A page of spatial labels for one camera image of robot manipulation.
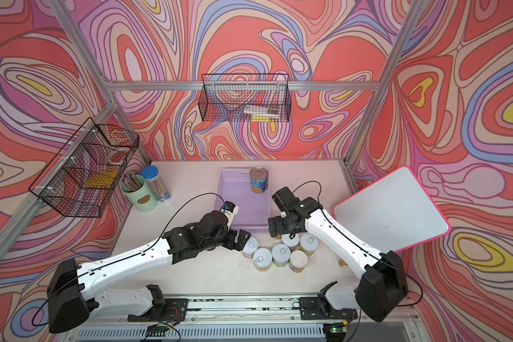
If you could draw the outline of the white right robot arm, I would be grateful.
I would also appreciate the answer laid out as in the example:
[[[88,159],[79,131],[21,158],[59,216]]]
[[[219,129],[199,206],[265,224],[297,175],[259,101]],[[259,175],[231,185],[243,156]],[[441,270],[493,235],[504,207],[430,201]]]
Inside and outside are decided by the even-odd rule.
[[[327,245],[359,279],[355,286],[322,289],[323,311],[360,309],[382,322],[408,295],[407,274],[399,255],[383,253],[357,238],[313,198],[300,200],[284,187],[272,195],[281,214],[268,219],[271,237],[307,232]]]

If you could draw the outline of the pink label can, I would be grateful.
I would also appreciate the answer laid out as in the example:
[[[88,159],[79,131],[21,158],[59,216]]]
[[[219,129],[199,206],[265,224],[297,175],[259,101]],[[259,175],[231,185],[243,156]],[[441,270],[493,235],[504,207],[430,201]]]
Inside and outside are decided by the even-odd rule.
[[[256,237],[251,237],[247,241],[245,247],[241,251],[242,256],[248,259],[252,259],[255,252],[259,249],[259,242]]]

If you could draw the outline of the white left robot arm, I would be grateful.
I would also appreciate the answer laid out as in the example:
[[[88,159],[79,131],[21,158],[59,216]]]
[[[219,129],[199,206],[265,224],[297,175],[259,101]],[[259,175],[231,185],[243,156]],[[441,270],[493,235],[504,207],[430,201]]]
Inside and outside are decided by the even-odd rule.
[[[96,297],[112,286],[160,267],[170,266],[218,247],[238,252],[251,234],[232,229],[235,213],[213,210],[199,222],[163,232],[141,247],[97,262],[79,264],[74,258],[61,262],[47,294],[48,330],[64,333],[85,323],[103,306]]]

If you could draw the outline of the purple perforated plastic basket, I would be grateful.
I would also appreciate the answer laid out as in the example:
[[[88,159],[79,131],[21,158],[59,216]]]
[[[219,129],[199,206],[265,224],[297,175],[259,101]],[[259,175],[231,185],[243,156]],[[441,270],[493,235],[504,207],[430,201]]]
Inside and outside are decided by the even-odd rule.
[[[219,174],[217,194],[235,204],[238,212],[232,221],[232,229],[243,229],[251,234],[269,232],[271,194],[266,189],[256,193],[251,188],[252,168],[223,168]]]

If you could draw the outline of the blue label soup can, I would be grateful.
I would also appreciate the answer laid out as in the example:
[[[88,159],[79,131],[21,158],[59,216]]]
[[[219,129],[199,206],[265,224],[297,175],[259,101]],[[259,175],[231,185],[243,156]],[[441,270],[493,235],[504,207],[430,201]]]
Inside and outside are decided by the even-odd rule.
[[[250,170],[250,187],[255,193],[263,193],[267,187],[268,172],[262,167],[255,167]]]

